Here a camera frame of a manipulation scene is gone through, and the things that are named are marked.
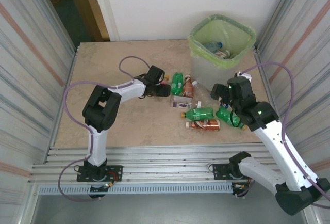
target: beige tabletop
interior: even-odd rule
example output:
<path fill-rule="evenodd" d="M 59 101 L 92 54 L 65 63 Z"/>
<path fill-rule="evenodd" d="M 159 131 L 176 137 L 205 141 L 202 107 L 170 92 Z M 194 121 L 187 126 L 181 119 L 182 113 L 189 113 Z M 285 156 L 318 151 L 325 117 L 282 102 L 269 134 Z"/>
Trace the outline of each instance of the beige tabletop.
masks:
<path fill-rule="evenodd" d="M 170 76 L 175 72 L 190 73 L 191 57 L 186 40 L 129 41 L 82 43 L 78 50 L 71 83 L 95 81 L 108 85 L 127 82 L 130 78 L 118 70 L 119 61 L 128 55 L 145 59 Z M 252 51 L 243 58 L 242 71 L 255 65 Z M 132 75 L 146 73 L 148 68 L 136 59 L 128 59 L 123 69 Z M 250 72 L 252 88 L 258 101 L 267 101 L 259 71 Z M 95 86 L 78 85 L 68 94 L 70 113 L 84 122 L 84 108 Z M 116 121 L 108 132 L 107 146 L 187 145 L 209 143 L 260 142 L 249 129 L 242 131 L 221 121 L 219 132 L 188 130 L 180 113 L 185 109 L 170 107 L 170 97 L 146 97 L 131 99 L 120 105 Z M 63 112 L 55 143 L 59 148 L 87 147 L 87 130 L 72 122 Z"/>

